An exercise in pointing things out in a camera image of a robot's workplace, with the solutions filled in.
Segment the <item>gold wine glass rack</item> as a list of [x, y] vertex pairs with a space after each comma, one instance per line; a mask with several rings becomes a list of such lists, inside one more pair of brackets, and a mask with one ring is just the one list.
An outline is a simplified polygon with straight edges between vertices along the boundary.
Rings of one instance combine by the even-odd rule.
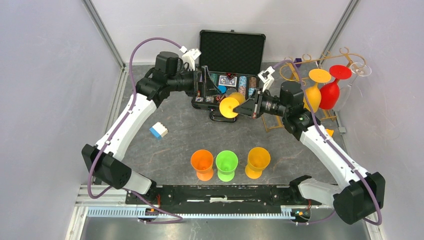
[[[348, 67], [348, 68], [351, 64], [356, 63], [356, 62], [364, 63], [364, 64], [367, 65], [367, 61], [361, 55], [356, 54], [356, 53], [350, 53], [350, 50], [347, 47], [340, 48], [338, 55], [332, 55], [331, 52], [327, 51], [326, 53], [322, 53], [320, 58], [317, 58], [317, 59], [313, 59], [309, 54], [307, 56], [308, 56], [308, 59], [306, 59], [303, 56], [302, 62], [298, 62], [298, 63], [295, 63], [295, 64], [301, 65], [301, 64], [315, 63], [317, 65], [317, 68], [321, 69], [322, 63], [324, 63], [325, 61], [343, 58], [343, 61], [346, 63], [345, 66]], [[345, 80], [340, 80], [338, 82], [338, 86], [339, 86], [340, 90], [341, 90], [341, 88], [343, 88], [344, 86], [346, 86], [348, 84], [351, 77], [348, 78], [348, 79], [345, 79]], [[326, 84], [329, 84], [329, 83], [333, 82], [334, 80], [329, 81], [327, 83], [322, 83], [322, 85], [324, 86]], [[342, 127], [342, 125], [340, 124], [339, 114], [338, 114], [339, 111], [334, 111], [333, 108], [329, 109], [329, 110], [321, 109], [321, 111], [323, 113], [323, 117], [321, 118], [322, 121], [326, 121], [326, 120], [331, 120], [333, 122], [336, 121], [337, 124], [338, 124], [339, 132], [341, 134], [346, 132], [344, 127]]]

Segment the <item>yellow wine glass back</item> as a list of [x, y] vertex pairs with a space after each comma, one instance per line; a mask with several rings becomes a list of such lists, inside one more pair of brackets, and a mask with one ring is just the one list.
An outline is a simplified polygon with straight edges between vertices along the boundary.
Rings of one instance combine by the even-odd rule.
[[305, 90], [304, 107], [310, 112], [316, 113], [322, 100], [319, 84], [328, 83], [332, 76], [327, 70], [316, 68], [309, 71], [308, 77], [314, 84]]

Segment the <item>red plastic wine glass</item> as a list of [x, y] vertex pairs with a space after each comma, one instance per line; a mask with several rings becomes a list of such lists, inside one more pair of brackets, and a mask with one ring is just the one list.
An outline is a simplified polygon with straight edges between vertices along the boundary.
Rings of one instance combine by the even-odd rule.
[[344, 65], [333, 65], [329, 68], [329, 73], [334, 77], [334, 81], [324, 85], [320, 89], [321, 101], [319, 107], [323, 110], [331, 110], [340, 97], [338, 82], [347, 80], [352, 76], [352, 71]]

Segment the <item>clear wine glass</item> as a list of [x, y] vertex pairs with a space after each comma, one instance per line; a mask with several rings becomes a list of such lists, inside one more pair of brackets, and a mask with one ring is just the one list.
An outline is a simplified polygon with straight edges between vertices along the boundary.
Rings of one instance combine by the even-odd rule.
[[358, 77], [368, 77], [372, 73], [372, 69], [366, 65], [365, 63], [361, 62], [354, 62], [349, 66], [350, 71], [352, 72], [353, 76], [349, 80], [348, 84], [340, 89], [340, 96], [333, 107], [333, 110], [340, 111], [344, 105], [346, 104], [347, 100], [350, 97], [351, 90], [353, 83], [356, 81]]

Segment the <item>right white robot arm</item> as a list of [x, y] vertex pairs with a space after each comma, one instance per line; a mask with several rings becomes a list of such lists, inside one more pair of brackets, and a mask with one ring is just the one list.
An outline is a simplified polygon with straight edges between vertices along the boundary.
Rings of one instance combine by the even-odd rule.
[[288, 191], [293, 203], [311, 200], [327, 205], [349, 225], [359, 220], [381, 225], [384, 177], [379, 172], [370, 173], [356, 163], [326, 132], [315, 114], [304, 107], [303, 99], [303, 86], [295, 81], [285, 81], [281, 84], [279, 96], [256, 89], [232, 112], [252, 118], [262, 114], [281, 117], [287, 132], [311, 150], [336, 180], [337, 185], [331, 185], [309, 176], [296, 179], [294, 187]]

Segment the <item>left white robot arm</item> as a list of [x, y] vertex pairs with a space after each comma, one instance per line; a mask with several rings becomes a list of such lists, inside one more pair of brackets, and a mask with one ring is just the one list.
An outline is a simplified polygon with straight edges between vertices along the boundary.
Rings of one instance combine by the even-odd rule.
[[200, 55], [200, 50], [194, 48], [182, 57], [169, 51], [156, 56], [155, 66], [136, 83], [135, 92], [112, 127], [95, 145], [83, 147], [81, 153], [89, 177], [96, 177], [115, 189], [137, 192], [145, 204], [156, 200], [154, 181], [135, 172], [122, 160], [140, 127], [171, 92], [186, 92], [190, 96], [198, 92], [195, 84], [201, 72], [195, 70], [195, 61]]

